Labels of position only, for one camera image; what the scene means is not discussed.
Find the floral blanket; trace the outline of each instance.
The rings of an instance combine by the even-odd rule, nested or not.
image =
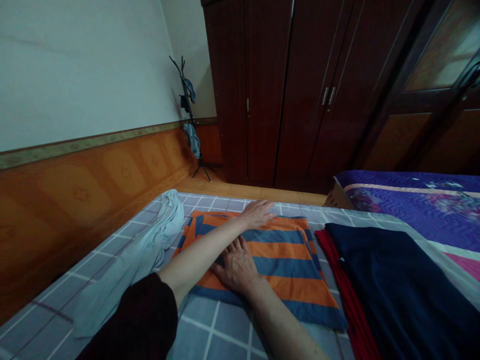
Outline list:
[[[335,178],[358,210],[403,220],[480,282],[480,176],[350,170]]]

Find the human hand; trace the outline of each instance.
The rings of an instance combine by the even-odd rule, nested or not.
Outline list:
[[[250,254],[247,242],[242,236],[237,237],[221,253],[225,268],[214,263],[210,269],[220,281],[246,297],[258,283],[265,280],[257,271],[254,258]]]
[[[273,212],[268,212],[273,205],[273,202],[267,200],[252,201],[238,219],[245,223],[247,230],[259,228],[276,216]]]

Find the forearm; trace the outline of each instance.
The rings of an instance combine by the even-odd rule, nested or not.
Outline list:
[[[246,229],[241,218],[233,217],[196,240],[158,272],[161,280],[173,290],[178,306],[220,253]]]
[[[245,294],[275,359],[328,359],[319,345],[279,299],[265,278]]]

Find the wooden wardrobe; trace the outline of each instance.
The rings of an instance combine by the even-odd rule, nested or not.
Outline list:
[[[355,165],[480,175],[480,1],[434,2]]]
[[[202,0],[229,182],[325,192],[426,0]]]

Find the striped towel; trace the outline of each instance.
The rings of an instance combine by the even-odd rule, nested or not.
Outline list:
[[[194,211],[174,257],[196,239],[225,224],[237,213]],[[259,229],[245,231],[256,268],[299,320],[345,330],[348,323],[321,276],[320,262],[305,217],[278,216]],[[223,264],[221,256],[216,260]],[[244,299],[225,288],[208,270],[192,294],[243,306]]]

